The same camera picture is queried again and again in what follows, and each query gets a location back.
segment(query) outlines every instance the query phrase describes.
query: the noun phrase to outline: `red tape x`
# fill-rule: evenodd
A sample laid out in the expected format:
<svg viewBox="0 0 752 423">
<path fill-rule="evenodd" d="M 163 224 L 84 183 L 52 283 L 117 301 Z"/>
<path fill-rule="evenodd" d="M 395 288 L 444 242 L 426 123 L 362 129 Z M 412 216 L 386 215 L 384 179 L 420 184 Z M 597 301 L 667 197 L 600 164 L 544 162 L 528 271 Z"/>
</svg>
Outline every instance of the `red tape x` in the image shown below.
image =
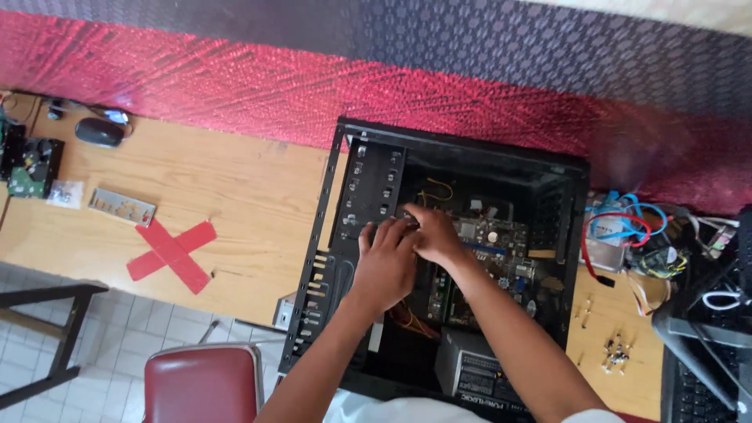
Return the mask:
<svg viewBox="0 0 752 423">
<path fill-rule="evenodd" d="M 210 221 L 201 222 L 174 238 L 156 219 L 151 221 L 149 227 L 137 226 L 136 230 L 153 250 L 128 263 L 131 279 L 139 281 L 166 265 L 194 294 L 201 292 L 209 283 L 209 275 L 188 253 L 217 239 L 217 232 Z"/>
</svg>

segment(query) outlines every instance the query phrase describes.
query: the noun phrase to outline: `chair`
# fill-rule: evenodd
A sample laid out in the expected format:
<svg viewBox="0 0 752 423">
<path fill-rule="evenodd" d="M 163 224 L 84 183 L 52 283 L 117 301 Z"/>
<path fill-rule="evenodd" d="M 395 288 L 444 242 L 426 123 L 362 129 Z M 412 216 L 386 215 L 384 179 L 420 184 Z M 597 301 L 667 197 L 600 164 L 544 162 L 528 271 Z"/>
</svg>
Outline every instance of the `chair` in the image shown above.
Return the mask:
<svg viewBox="0 0 752 423">
<path fill-rule="evenodd" d="M 207 344 L 160 351 L 144 370 L 144 423 L 221 421 L 251 423 L 264 401 L 261 353 L 256 344 Z"/>
</svg>

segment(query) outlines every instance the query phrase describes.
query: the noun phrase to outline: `white tile floor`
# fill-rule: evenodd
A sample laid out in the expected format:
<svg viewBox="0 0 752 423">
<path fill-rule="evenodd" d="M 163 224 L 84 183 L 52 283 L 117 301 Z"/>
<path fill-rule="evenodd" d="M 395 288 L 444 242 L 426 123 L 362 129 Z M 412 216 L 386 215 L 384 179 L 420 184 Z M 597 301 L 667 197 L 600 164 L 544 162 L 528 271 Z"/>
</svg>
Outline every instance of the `white tile floor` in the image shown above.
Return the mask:
<svg viewBox="0 0 752 423">
<path fill-rule="evenodd" d="M 0 262 L 0 292 L 77 283 L 71 279 Z M 72 299 L 16 307 L 64 324 Z M 80 364 L 72 381 L 0 411 L 0 423 L 139 423 L 144 415 L 144 365 L 164 348 L 195 344 L 213 320 L 220 325 L 209 342 L 283 339 L 226 315 L 187 309 L 119 291 L 96 295 L 79 333 L 71 363 Z M 47 376 L 57 339 L 0 321 L 0 394 Z M 282 344 L 259 345 L 264 393 L 277 378 Z"/>
</svg>

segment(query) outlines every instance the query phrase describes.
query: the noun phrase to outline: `white shirt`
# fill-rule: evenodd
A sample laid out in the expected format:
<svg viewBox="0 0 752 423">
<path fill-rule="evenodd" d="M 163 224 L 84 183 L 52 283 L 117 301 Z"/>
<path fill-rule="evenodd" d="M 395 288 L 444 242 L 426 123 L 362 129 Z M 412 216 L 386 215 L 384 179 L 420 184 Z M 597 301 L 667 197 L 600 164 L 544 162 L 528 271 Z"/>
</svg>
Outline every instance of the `white shirt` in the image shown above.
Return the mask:
<svg viewBox="0 0 752 423">
<path fill-rule="evenodd" d="M 348 391 L 337 391 L 324 423 L 488 423 L 473 412 L 428 398 L 399 398 L 387 402 Z M 564 419 L 562 423 L 624 423 L 615 414 L 589 409 Z"/>
</svg>

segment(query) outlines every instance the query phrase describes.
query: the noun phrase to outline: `small plastic bag of screws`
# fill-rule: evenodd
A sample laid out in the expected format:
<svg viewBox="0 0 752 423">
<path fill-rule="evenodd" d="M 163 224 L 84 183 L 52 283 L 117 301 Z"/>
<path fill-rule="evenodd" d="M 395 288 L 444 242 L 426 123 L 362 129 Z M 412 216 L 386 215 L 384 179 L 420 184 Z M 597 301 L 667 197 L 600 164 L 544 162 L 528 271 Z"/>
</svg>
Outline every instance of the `small plastic bag of screws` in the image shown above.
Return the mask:
<svg viewBox="0 0 752 423">
<path fill-rule="evenodd" d="M 81 208 L 83 198 L 83 182 L 81 181 L 52 181 L 52 189 L 47 197 L 47 204 L 65 208 Z"/>
</svg>

